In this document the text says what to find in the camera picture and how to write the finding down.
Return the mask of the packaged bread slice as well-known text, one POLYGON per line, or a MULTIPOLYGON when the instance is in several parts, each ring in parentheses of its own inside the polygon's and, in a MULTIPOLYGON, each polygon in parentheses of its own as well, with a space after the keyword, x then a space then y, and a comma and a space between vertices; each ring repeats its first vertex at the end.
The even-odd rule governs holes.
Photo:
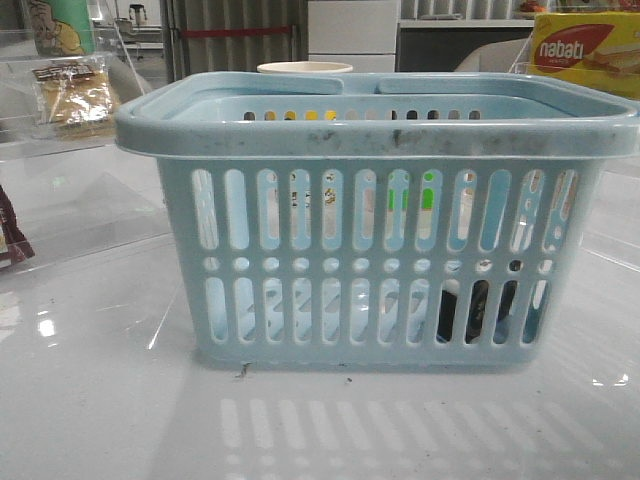
POLYGON ((36 124, 62 140, 114 133, 120 105, 102 56, 51 61, 31 71, 36 124))

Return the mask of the right clear acrylic shelf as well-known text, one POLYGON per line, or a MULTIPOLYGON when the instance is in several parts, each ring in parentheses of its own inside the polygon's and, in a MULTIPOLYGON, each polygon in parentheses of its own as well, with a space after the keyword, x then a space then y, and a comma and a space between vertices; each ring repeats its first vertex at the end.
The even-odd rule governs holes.
POLYGON ((558 315, 537 360, 546 380, 639 386, 639 161, 601 174, 558 315))

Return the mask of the maroon cracker snack packet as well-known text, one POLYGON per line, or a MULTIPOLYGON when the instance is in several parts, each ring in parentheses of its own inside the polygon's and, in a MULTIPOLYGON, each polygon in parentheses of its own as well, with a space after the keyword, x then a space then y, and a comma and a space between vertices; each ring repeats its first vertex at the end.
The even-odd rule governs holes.
POLYGON ((13 205, 1 189, 1 268, 8 268, 35 256, 25 235, 17 224, 13 205))

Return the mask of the clear acrylic display shelf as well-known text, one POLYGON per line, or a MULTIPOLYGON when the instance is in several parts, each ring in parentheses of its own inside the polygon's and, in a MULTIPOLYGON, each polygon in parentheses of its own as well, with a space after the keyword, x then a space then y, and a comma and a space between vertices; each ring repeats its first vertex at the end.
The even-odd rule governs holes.
POLYGON ((25 237, 10 260, 2 242, 1 281, 84 255, 168 233, 153 160, 119 150, 108 126, 64 130, 45 117, 30 30, 1 33, 1 186, 25 237))

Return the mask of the white cabinet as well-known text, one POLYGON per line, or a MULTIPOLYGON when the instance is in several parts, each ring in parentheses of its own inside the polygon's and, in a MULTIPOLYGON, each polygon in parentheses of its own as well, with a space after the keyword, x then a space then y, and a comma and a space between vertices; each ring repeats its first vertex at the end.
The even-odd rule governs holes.
POLYGON ((398 1, 309 1, 308 59, 346 63, 355 72, 393 72, 398 1))

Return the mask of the green cartoon bottle far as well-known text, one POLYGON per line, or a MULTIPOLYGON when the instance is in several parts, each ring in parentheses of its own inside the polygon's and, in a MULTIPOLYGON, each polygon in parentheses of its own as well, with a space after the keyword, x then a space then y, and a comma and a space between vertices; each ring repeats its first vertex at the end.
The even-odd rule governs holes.
POLYGON ((84 56, 95 51, 92 21, 84 0, 26 2, 36 51, 42 56, 84 56))

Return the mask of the yellow nabati wafer box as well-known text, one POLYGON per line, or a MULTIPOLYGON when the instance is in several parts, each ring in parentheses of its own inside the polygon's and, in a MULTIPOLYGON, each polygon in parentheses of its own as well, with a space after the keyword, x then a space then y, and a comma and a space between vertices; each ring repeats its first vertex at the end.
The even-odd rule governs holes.
POLYGON ((527 72, 637 100, 639 15, 624 11, 537 15, 527 72))

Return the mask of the yellow popcorn bucket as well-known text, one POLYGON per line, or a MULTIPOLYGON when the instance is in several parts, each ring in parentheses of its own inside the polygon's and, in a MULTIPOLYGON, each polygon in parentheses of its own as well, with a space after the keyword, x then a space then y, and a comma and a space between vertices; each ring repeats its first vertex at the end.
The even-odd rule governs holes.
MULTIPOLYGON (((264 74, 338 74, 349 73, 353 71, 353 66, 339 62, 324 61, 285 61, 264 63, 257 66, 257 71, 264 74)), ((275 120, 275 114, 266 114, 265 119, 275 120)), ((325 113, 325 120, 335 120, 337 113, 329 110, 325 113)), ((298 115, 294 111, 287 111, 284 114, 284 120, 297 120, 298 115)), ((315 110, 308 111, 304 114, 305 120, 318 120, 319 114, 315 110)))

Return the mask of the light blue plastic basket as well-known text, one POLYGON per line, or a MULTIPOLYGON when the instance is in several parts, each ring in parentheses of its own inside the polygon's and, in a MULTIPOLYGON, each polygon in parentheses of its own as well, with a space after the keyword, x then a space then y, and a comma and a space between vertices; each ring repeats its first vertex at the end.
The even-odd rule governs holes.
POLYGON ((528 362, 639 105, 543 76, 195 74, 122 105, 218 364, 528 362))

